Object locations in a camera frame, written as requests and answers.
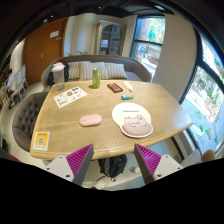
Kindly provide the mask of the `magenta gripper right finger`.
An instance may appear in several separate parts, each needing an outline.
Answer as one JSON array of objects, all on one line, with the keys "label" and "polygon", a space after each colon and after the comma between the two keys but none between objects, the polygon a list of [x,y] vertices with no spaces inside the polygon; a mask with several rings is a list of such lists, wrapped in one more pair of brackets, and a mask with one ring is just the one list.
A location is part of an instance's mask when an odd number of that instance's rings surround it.
[{"label": "magenta gripper right finger", "polygon": [[145,184],[150,184],[182,169],[182,166],[168,154],[159,155],[139,144],[134,145],[134,155]]}]

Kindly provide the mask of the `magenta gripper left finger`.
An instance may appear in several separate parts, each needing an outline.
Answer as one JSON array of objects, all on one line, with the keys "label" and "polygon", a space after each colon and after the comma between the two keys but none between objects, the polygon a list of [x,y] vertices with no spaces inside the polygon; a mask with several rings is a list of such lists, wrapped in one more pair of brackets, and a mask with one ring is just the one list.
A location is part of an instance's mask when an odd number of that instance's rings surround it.
[{"label": "magenta gripper left finger", "polygon": [[45,170],[81,186],[94,154],[93,145],[87,145],[68,156],[58,156]]}]

